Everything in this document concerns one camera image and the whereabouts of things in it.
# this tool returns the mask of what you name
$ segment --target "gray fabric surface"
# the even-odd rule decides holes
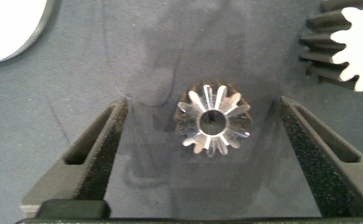
[[[153,137],[143,149],[159,149],[149,159],[141,156],[147,166],[151,161],[160,164],[172,159],[166,157],[166,151],[186,153],[186,148],[179,150],[182,138],[169,134],[171,113],[181,93],[203,78],[236,84],[252,105],[251,115],[257,121],[254,130],[265,124],[272,99],[286,95],[300,101],[363,152],[363,93],[319,85],[315,77],[305,77],[305,64],[298,61],[303,50],[298,45],[299,33],[306,30],[305,18],[318,11],[319,2],[61,2],[37,43],[0,63],[0,223],[22,218],[21,198],[100,111],[121,96],[132,102],[134,119],[128,118],[128,138],[122,140],[115,159],[119,174],[126,168],[122,164],[131,159],[127,148],[142,144],[138,143],[141,131],[152,130],[149,136]],[[253,143],[247,139],[244,144]],[[285,155],[284,163],[275,161],[284,172],[293,170],[300,178],[293,155]],[[237,151],[230,154],[233,157],[238,157]],[[287,186],[273,187],[281,183],[282,175],[274,178],[262,188],[259,198],[272,195],[268,200],[275,202],[285,196],[274,189],[287,192]],[[110,185],[108,192],[122,187]],[[142,196],[156,192],[148,191],[142,190]],[[127,198],[130,192],[123,192],[124,201],[143,201]],[[255,202],[257,214],[282,206],[274,203],[275,207],[260,208],[260,202]],[[111,206],[114,215],[128,209]],[[164,207],[148,212],[169,214]],[[314,208],[310,214],[315,215]]]

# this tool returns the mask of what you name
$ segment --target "gray felt background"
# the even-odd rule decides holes
[[[106,195],[114,217],[318,216],[270,106],[298,100],[363,152],[363,93],[306,78],[298,60],[319,3],[62,1],[42,37],[0,63],[0,223],[22,218],[21,198],[122,96],[131,112]],[[211,161],[172,133],[177,100],[204,78],[234,83],[255,119],[241,149]]]

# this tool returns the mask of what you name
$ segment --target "center hole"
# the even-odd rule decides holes
[[[199,121],[201,130],[208,135],[221,133],[226,125],[225,116],[216,110],[211,110],[202,115]]]

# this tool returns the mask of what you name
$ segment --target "metal bevel gear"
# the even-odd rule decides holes
[[[308,72],[350,80],[363,91],[363,0],[327,0],[321,7],[324,13],[308,19],[314,32],[301,37],[310,47],[301,57],[315,61]]]
[[[186,136],[184,146],[195,144],[196,154],[206,149],[207,155],[212,157],[218,149],[227,155],[228,145],[239,148],[237,138],[250,135],[247,132],[252,121],[247,113],[249,109],[250,105],[231,84],[194,85],[178,103],[174,115],[176,134]]]

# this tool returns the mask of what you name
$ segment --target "white disc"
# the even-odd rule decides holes
[[[36,41],[53,8],[53,0],[0,0],[0,62]]]

